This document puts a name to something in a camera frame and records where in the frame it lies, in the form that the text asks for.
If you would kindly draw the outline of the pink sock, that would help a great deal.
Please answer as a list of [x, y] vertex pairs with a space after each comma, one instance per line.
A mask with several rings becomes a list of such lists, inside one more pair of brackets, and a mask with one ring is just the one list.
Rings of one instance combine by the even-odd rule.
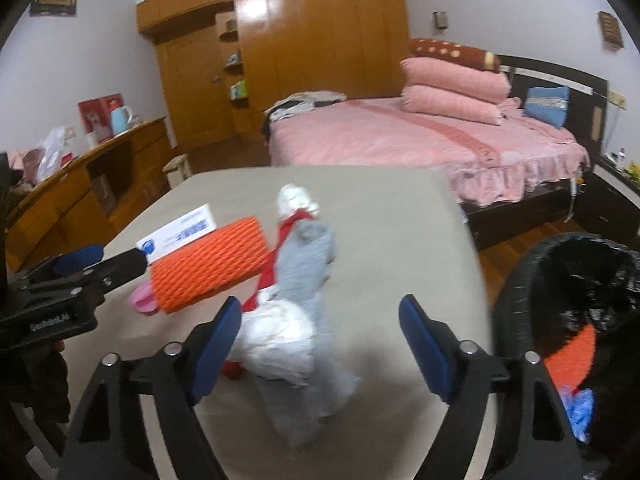
[[160, 310], [150, 281], [139, 284], [129, 295], [128, 301], [134, 310], [144, 315], [153, 315]]

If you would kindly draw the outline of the red cloth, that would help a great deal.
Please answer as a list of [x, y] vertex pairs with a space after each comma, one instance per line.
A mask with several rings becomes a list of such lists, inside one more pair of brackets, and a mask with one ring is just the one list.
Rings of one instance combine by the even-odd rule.
[[[274, 245], [273, 250], [268, 254], [265, 261], [262, 273], [259, 275], [257, 288], [254, 294], [248, 298], [244, 304], [242, 304], [241, 311], [243, 314], [246, 312], [254, 311], [257, 308], [258, 292], [270, 287], [277, 283], [276, 277], [276, 262], [280, 252], [282, 244], [286, 241], [288, 234], [291, 233], [294, 224], [299, 220], [312, 220], [314, 216], [303, 209], [295, 211], [288, 218], [281, 220], [278, 226], [278, 238], [277, 243]], [[239, 380], [243, 374], [243, 369], [240, 363], [227, 360], [222, 366], [221, 374], [225, 378], [230, 380]]]

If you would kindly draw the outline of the blue plastic wrapper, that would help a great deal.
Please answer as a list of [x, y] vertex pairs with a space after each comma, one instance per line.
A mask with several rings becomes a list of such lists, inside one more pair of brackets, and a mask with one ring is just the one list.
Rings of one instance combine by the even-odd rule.
[[560, 398], [574, 437], [582, 443], [587, 443], [594, 409], [592, 390], [570, 390], [568, 387], [563, 387], [560, 390]]

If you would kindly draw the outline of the white wrapper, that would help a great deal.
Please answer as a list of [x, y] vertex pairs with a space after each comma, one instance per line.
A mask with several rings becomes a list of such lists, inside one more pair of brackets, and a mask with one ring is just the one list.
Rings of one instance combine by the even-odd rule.
[[304, 386], [314, 372], [318, 330], [294, 302], [259, 299], [254, 311], [242, 314], [228, 360], [269, 380]]

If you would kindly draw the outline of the white blue medicine box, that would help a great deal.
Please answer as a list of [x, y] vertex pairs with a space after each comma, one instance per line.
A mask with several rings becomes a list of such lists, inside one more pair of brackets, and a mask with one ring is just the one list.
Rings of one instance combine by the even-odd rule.
[[136, 247], [152, 264], [216, 229], [217, 223], [209, 206], [202, 205], [142, 237]]

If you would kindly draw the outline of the grey sock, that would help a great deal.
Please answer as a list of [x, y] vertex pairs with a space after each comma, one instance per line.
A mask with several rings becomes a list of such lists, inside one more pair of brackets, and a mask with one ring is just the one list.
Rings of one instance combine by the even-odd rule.
[[274, 431], [292, 448], [303, 448], [320, 434], [323, 422], [344, 408], [359, 378], [333, 359], [332, 337], [321, 289], [335, 257], [332, 230], [320, 220], [294, 222], [278, 250], [274, 299], [299, 308], [307, 331], [292, 354], [296, 372], [253, 375]]

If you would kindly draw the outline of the orange foam mesh sleeve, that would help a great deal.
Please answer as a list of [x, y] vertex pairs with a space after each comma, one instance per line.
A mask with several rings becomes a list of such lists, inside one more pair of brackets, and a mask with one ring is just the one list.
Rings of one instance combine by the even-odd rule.
[[244, 217], [194, 240], [151, 266], [157, 307], [174, 313], [260, 274], [269, 247], [255, 217]]

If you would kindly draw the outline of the white tissue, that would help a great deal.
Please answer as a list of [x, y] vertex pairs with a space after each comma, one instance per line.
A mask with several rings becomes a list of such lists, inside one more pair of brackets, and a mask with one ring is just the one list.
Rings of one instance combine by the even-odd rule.
[[296, 212], [303, 211], [312, 218], [319, 215], [319, 205], [315, 203], [306, 188], [288, 183], [280, 188], [277, 206], [279, 218], [285, 220], [291, 218]]

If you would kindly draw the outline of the black-lined trash bin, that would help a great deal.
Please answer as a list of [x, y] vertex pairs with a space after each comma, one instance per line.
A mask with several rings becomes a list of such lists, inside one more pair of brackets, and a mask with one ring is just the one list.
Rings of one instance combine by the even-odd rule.
[[596, 355], [578, 390], [591, 389], [589, 441], [577, 441], [586, 479], [639, 475], [639, 254], [588, 233], [555, 235], [518, 260], [494, 304], [494, 348], [544, 359], [586, 325]]

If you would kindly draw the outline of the wooden sideboard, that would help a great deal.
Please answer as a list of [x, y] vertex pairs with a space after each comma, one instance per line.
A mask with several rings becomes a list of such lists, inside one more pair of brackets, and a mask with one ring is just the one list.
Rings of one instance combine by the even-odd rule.
[[6, 265], [17, 272], [46, 257], [108, 244], [169, 191], [163, 168], [171, 156], [161, 117], [76, 158], [10, 210]]

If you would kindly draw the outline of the white plastic bag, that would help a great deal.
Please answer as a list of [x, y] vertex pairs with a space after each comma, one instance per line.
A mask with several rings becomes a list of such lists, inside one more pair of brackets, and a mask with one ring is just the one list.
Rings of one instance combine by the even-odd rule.
[[41, 183], [52, 177], [60, 168], [65, 151], [65, 127], [53, 128], [40, 143], [40, 163], [36, 171], [36, 182]]

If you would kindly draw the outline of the small white stool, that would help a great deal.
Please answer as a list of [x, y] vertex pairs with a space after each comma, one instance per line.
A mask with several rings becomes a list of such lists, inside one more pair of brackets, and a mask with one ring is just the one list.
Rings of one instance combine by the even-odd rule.
[[172, 158], [165, 166], [163, 173], [167, 178], [169, 187], [173, 190], [193, 176], [193, 171], [187, 154], [177, 155]]

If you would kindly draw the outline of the light blue kettle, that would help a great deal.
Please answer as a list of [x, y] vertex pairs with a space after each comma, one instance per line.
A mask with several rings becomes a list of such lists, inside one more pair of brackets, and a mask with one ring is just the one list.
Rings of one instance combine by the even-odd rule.
[[131, 128], [134, 114], [131, 113], [128, 106], [116, 100], [111, 100], [108, 103], [108, 110], [110, 111], [111, 127], [115, 136], [119, 136]]

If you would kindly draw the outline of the black nightstand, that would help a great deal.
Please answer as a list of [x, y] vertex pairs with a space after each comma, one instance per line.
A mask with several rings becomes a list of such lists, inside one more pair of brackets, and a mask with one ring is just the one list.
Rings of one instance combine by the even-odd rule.
[[639, 236], [639, 187], [601, 156], [584, 177], [575, 221], [587, 232], [631, 245]]

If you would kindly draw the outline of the clothes pile on bed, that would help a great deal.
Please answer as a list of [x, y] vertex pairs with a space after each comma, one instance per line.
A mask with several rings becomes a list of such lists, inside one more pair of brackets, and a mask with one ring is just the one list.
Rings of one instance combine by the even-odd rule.
[[346, 100], [347, 96], [342, 92], [329, 90], [296, 92], [272, 104], [264, 111], [264, 116], [267, 122], [277, 122]]

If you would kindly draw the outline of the wooden wardrobe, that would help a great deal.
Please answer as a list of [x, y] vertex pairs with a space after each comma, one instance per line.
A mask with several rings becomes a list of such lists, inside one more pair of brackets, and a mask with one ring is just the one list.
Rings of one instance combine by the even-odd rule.
[[295, 92], [398, 96], [408, 54], [405, 0], [143, 0], [178, 148], [258, 136]]

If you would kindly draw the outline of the pink covered bed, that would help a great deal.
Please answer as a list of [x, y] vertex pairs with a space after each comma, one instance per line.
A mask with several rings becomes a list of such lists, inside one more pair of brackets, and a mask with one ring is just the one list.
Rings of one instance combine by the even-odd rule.
[[[577, 178], [598, 160], [610, 84], [571, 67], [507, 55], [498, 126], [406, 112], [398, 98], [347, 100], [267, 122], [274, 166], [433, 169], [449, 182], [479, 248], [572, 213]], [[570, 88], [561, 129], [523, 115], [532, 87]]]

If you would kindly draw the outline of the yellow plush toy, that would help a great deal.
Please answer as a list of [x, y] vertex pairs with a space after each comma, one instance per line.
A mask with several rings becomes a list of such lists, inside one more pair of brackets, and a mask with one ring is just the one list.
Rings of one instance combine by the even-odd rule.
[[625, 169], [626, 174], [634, 182], [640, 182], [640, 165], [635, 162], [630, 162], [629, 166]]

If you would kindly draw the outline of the white lotion bottle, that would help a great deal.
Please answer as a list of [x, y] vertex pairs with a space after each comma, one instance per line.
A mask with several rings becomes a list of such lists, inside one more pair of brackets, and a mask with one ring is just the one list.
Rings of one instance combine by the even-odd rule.
[[626, 153], [624, 148], [620, 148], [616, 157], [616, 168], [618, 171], [622, 171], [625, 167]]

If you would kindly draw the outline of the blue cushion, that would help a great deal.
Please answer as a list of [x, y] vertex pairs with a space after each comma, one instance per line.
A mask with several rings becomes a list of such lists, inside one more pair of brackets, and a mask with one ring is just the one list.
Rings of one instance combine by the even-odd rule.
[[570, 88], [532, 87], [527, 90], [523, 115], [561, 129], [567, 118]]

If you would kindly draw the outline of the lower pink pillow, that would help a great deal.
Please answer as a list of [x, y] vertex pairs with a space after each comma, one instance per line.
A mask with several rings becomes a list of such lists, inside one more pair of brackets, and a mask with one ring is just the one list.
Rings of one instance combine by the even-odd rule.
[[456, 92], [416, 84], [405, 86], [400, 98], [402, 108], [409, 113], [445, 116], [493, 126], [501, 124], [502, 114], [498, 105]]

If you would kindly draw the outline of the pink pillow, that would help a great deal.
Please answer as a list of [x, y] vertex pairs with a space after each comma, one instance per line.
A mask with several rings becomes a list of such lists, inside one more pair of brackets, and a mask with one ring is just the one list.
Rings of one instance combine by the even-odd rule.
[[402, 108], [409, 113], [445, 116], [493, 126], [501, 124], [502, 114], [498, 105], [456, 92], [416, 84], [405, 86], [400, 98]]
[[503, 73], [474, 70], [437, 58], [405, 58], [400, 67], [408, 86], [422, 84], [494, 104], [502, 103], [511, 91]]

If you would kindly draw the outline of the upper pink pillow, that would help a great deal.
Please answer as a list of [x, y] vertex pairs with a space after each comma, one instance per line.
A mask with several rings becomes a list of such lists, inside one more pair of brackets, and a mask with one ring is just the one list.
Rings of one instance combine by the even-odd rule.
[[494, 104], [502, 103], [511, 91], [503, 73], [474, 70], [437, 58], [405, 58], [400, 67], [408, 86], [422, 84]]

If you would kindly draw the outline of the brown dotted bolster pillow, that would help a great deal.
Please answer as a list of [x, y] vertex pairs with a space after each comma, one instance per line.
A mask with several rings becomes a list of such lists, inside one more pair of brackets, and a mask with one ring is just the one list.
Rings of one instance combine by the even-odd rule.
[[419, 58], [438, 58], [474, 70], [499, 73], [501, 60], [490, 51], [433, 38], [412, 38], [409, 52]]

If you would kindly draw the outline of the red photo frame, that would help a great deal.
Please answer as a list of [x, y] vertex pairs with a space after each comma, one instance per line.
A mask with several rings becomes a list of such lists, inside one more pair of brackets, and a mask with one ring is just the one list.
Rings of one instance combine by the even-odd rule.
[[110, 106], [120, 107], [124, 104], [125, 101], [121, 93], [79, 102], [77, 106], [85, 133], [93, 133], [98, 143], [111, 139], [113, 130]]

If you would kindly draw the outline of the right wall lamp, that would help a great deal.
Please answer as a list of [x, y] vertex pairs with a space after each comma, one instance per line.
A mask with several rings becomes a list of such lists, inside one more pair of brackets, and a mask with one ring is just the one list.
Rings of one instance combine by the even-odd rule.
[[624, 40], [617, 18], [611, 13], [599, 11], [598, 20], [604, 44], [614, 50], [623, 49]]

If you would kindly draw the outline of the wall lamp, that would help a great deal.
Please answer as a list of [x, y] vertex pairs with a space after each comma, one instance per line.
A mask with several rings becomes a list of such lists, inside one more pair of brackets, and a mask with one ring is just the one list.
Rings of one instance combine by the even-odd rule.
[[446, 11], [435, 11], [433, 13], [434, 26], [437, 30], [448, 28], [448, 15]]
[[611, 13], [599, 11], [598, 20], [604, 44], [614, 50], [623, 49], [624, 40], [617, 18]]

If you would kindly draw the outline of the left wall lamp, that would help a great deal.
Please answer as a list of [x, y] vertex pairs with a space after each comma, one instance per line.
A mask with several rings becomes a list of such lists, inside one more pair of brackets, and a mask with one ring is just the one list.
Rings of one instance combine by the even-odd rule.
[[448, 28], [448, 15], [446, 11], [435, 11], [433, 13], [434, 26], [437, 30]]

